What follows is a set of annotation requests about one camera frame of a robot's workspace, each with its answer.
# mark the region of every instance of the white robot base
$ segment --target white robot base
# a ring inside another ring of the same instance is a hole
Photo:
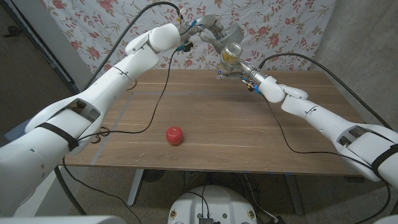
[[[226,187],[206,185],[183,194],[172,205],[168,224],[187,223],[255,224],[257,220],[253,206],[240,194]]]

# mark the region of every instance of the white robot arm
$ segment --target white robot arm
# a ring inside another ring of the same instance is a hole
[[[27,125],[26,134],[0,148],[0,217],[12,216],[19,204],[67,154],[82,151],[99,130],[109,108],[125,89],[159,61],[156,53],[180,45],[173,24],[146,32],[126,47],[128,56],[87,90],[44,108]],[[74,110],[71,105],[80,105]]]
[[[167,24],[140,35],[127,45],[128,56],[92,86],[43,109],[27,125],[26,135],[0,148],[0,179],[6,180],[0,185],[0,217],[12,216],[19,203],[65,155],[78,154],[89,144],[91,138],[78,140],[99,130],[107,111],[127,86],[157,64],[156,53],[176,47],[189,51],[193,45],[189,38],[196,33],[221,54],[226,75],[220,74],[219,78],[242,76],[244,82],[270,102],[284,101],[283,110],[308,121],[340,154],[376,167],[369,170],[346,160],[358,172],[373,181],[381,177],[398,189],[396,132],[378,125],[351,123],[307,100],[303,90],[277,84],[275,78],[239,59],[242,52],[239,43],[243,39],[240,27],[233,24],[224,29],[215,16],[209,15],[191,22],[182,21],[179,30]],[[78,110],[71,107],[76,104],[80,105]]]
[[[244,60],[236,60],[241,53],[237,43],[224,47],[227,57],[222,55],[228,75],[218,78],[242,76],[242,81],[253,90],[264,95],[271,103],[283,101],[282,109],[296,115],[326,137],[338,153],[356,159],[372,169],[351,159],[343,158],[351,167],[372,181],[384,179],[398,189],[398,133],[375,124],[352,123],[333,112],[311,102],[308,94],[298,88],[276,83],[277,80],[262,73],[257,67]]]

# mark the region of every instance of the table leg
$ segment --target table leg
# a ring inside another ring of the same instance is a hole
[[[132,180],[132,185],[130,189],[129,198],[127,200],[127,204],[131,207],[136,203],[139,187],[142,181],[142,174],[144,173],[143,169],[137,169],[136,174],[134,175],[134,179]]]
[[[289,187],[290,196],[292,197],[294,210],[297,215],[304,215],[304,208],[301,202],[299,188],[297,187],[296,178],[294,175],[285,175],[287,186]]]

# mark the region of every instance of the blue connector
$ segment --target blue connector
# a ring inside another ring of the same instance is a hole
[[[194,20],[194,21],[192,22],[192,24],[191,24],[191,27],[193,27],[197,22],[198,22],[197,20]]]
[[[258,87],[258,86],[254,86],[254,91],[255,91],[256,93],[260,93],[259,87]]]
[[[179,46],[179,47],[177,47],[177,49],[175,49],[176,51],[182,51],[184,49],[184,46]]]

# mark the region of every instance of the black strap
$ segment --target black strap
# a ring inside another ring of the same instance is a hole
[[[388,159],[390,156],[394,155],[395,153],[398,152],[398,144],[394,144],[392,146],[390,146],[390,148],[386,151],[383,152],[379,157],[377,157],[373,163],[372,163],[372,171],[374,172],[374,174],[376,174],[380,179],[383,179],[380,174],[379,174],[379,166],[386,160]]]
[[[48,129],[48,130],[54,132],[55,134],[58,134],[65,140],[67,140],[68,146],[69,146],[69,151],[72,151],[74,148],[79,146],[79,142],[74,137],[72,137],[70,134],[66,133],[64,130],[62,130],[50,123],[42,123],[42,124],[38,125],[36,128]]]

